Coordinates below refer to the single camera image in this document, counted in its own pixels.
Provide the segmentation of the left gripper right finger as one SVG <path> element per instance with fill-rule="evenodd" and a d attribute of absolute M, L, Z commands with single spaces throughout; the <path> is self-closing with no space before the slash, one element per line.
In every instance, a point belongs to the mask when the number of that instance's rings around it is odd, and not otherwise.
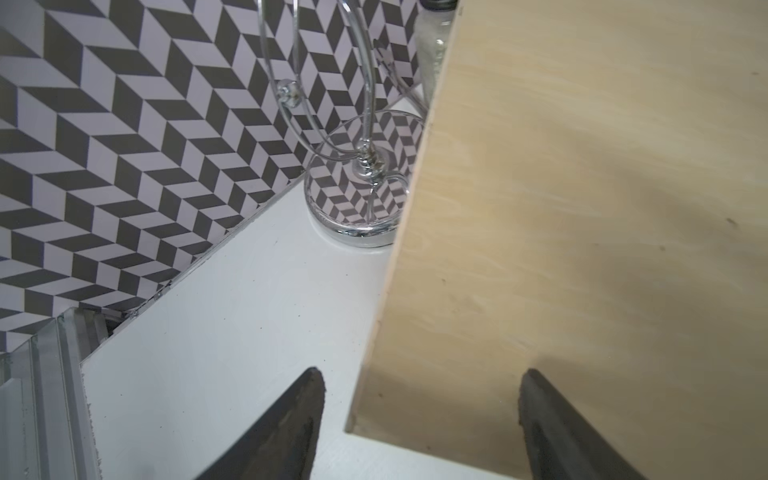
<path fill-rule="evenodd" d="M 522 377 L 518 416 L 535 480 L 643 477 L 537 369 Z"/>

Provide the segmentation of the plywood board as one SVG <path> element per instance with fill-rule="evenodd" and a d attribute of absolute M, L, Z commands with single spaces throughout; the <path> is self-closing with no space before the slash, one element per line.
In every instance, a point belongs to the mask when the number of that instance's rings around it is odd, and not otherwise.
<path fill-rule="evenodd" d="M 767 5 L 463 1 L 346 429 L 526 478 L 537 369 L 649 479 L 767 475 Z"/>

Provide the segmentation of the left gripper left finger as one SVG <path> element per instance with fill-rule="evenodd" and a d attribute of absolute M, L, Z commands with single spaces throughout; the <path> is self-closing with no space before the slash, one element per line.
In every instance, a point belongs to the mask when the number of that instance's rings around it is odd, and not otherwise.
<path fill-rule="evenodd" d="M 319 369 L 305 370 L 201 479 L 297 479 L 311 476 L 325 403 Z"/>

